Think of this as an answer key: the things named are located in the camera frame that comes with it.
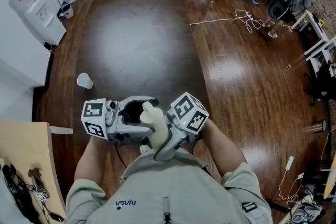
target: white shoe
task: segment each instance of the white shoe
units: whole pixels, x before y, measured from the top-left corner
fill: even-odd
[[[267,33],[268,34],[268,36],[270,36],[271,38],[278,38],[278,35],[277,35],[277,33],[272,33],[271,31],[270,32],[268,32]]]
[[[263,28],[271,27],[271,23],[268,23],[268,24],[262,23],[261,25]]]
[[[150,150],[151,150],[151,148],[148,145],[141,145],[140,146],[141,155],[143,155],[144,153],[146,153],[147,151],[150,151]]]
[[[258,2],[256,0],[251,0],[251,2],[258,6]]]

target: wooden floor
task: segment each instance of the wooden floor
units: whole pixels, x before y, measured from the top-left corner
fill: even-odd
[[[68,32],[61,46],[54,50],[50,87],[39,104],[40,121],[72,127],[76,59],[81,30],[92,1],[78,0],[75,17],[65,22]],[[185,3],[190,23],[234,18],[236,9],[247,10],[256,19],[264,19],[267,8],[266,1],[259,6],[249,0],[185,0]],[[266,40],[263,37],[266,31],[253,29],[253,33],[249,33],[239,20],[192,25],[190,28],[214,122],[243,149],[258,176],[265,198],[279,199],[278,185],[289,156],[294,156],[281,190],[287,196],[293,180],[304,171],[307,162],[320,158],[326,139],[326,134],[305,132],[305,127],[314,120],[327,119],[327,111],[321,102],[310,107],[311,100],[302,91],[303,73],[309,73],[309,68],[303,58],[299,35],[282,27],[278,39]],[[52,139],[57,177],[65,197],[84,147],[74,146],[71,136],[54,135]],[[121,149],[126,164],[136,157],[135,150],[135,147]],[[210,162],[211,174],[220,180],[203,142],[197,144],[194,152]],[[104,188],[112,195],[123,172],[113,149],[107,165]]]

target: white bottle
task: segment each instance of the white bottle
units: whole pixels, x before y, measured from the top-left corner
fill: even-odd
[[[150,102],[143,103],[142,107],[143,112],[140,115],[140,120],[155,129],[155,132],[148,139],[156,152],[168,139],[168,127],[161,109],[154,108]]]

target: paper cup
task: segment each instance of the paper cup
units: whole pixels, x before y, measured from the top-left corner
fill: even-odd
[[[93,86],[92,80],[89,78],[89,75],[86,73],[82,73],[77,78],[78,86],[84,87],[86,89],[91,89]]]

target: dark brown table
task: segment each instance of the dark brown table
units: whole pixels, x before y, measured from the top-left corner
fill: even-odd
[[[86,144],[81,110],[86,100],[158,98],[166,111],[185,91],[210,111],[204,77],[183,0],[98,0],[91,4],[76,74],[86,72],[92,89],[74,87],[73,139]]]

